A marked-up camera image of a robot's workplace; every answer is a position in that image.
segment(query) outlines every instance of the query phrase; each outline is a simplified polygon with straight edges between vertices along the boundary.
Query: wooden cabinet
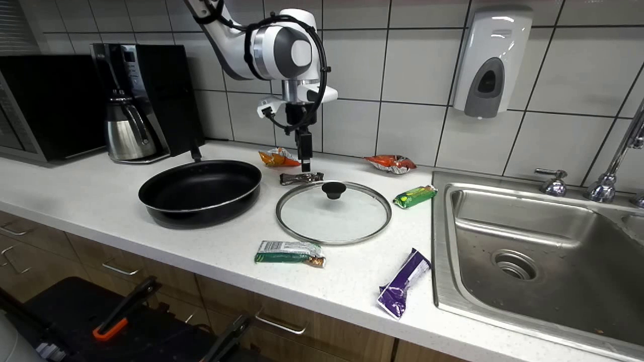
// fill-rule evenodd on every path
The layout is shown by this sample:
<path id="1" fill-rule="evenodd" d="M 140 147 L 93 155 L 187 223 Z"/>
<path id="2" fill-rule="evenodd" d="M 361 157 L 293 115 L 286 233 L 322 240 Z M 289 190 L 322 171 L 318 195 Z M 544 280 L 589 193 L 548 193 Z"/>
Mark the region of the wooden cabinet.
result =
<path id="1" fill-rule="evenodd" d="M 152 308 L 169 308 L 178 320 L 190 325 L 207 325 L 194 273 L 79 235 L 68 240 L 87 272 L 84 280 L 127 296 L 147 275 L 154 275 L 160 290 L 148 300 Z"/>
<path id="2" fill-rule="evenodd" d="M 0 213 L 0 287 L 27 301 L 56 281 L 82 275 L 64 233 Z"/>
<path id="3" fill-rule="evenodd" d="M 257 350 L 264 359 L 305 362 L 391 360 L 395 347 L 395 339 L 391 336 L 222 281 L 200 277 L 200 287 L 216 333 L 222 333 L 240 314 L 264 320 L 254 322 L 242 342 L 243 347 Z"/>
<path id="4" fill-rule="evenodd" d="M 458 359 L 400 341 L 393 362 L 458 362 Z"/>

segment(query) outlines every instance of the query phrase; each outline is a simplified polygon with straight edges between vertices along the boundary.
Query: green package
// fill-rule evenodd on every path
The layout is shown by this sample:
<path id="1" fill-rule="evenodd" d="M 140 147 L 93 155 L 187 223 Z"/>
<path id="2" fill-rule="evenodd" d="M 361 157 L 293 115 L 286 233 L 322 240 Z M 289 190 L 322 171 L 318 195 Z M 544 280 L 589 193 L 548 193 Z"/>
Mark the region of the green package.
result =
<path id="1" fill-rule="evenodd" d="M 419 205 L 427 200 L 432 200 L 437 195 L 437 190 L 432 186 L 421 186 L 421 188 L 414 188 L 414 190 L 408 190 L 400 195 L 397 195 L 393 200 L 393 204 L 400 209 L 408 209 L 413 205 Z"/>

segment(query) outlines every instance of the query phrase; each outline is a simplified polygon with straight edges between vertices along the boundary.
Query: coffee maker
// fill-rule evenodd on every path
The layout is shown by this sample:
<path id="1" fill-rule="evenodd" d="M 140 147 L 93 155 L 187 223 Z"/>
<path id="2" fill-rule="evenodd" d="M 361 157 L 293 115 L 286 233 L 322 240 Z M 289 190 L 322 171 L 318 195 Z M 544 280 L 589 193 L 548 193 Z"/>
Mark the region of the coffee maker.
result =
<path id="1" fill-rule="evenodd" d="M 94 44 L 116 164 L 154 164 L 204 146 L 183 47 Z"/>

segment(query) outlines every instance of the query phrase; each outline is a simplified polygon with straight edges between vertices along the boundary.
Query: sink drain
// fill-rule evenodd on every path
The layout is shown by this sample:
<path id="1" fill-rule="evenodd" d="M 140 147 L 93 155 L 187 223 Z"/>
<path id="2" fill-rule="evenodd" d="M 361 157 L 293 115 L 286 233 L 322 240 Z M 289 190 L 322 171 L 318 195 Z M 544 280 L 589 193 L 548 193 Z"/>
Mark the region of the sink drain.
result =
<path id="1" fill-rule="evenodd" d="M 536 280 L 538 277 L 536 262 L 521 252 L 501 250 L 495 255 L 495 264 L 504 273 L 507 273 L 516 280 Z"/>

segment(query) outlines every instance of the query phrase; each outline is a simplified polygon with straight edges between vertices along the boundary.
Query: white tile wall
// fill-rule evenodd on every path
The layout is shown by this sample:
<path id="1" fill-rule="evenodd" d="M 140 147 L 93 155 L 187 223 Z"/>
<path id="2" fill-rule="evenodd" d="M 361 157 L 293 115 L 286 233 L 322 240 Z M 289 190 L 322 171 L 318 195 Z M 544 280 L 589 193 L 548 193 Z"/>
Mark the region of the white tile wall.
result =
<path id="1" fill-rule="evenodd" d="M 260 98 L 279 92 L 279 83 L 226 76 L 183 0 L 20 2 L 45 52 L 87 54 L 98 41 L 183 44 L 207 137 L 293 147 L 292 137 L 256 117 Z M 564 168 L 569 184 L 582 184 L 586 173 L 594 178 L 606 168 L 644 98 L 642 0 L 235 0 L 227 7 L 242 25 L 304 8 L 323 29 L 329 85 L 342 98 L 325 105 L 312 127 L 314 150 L 323 154 L 403 154 L 421 165 L 510 178 Z M 499 7 L 531 8 L 538 29 L 513 110 L 476 122 L 447 105 L 468 18 Z M 642 164 L 642 152 L 626 155 L 619 188 L 644 190 Z"/>

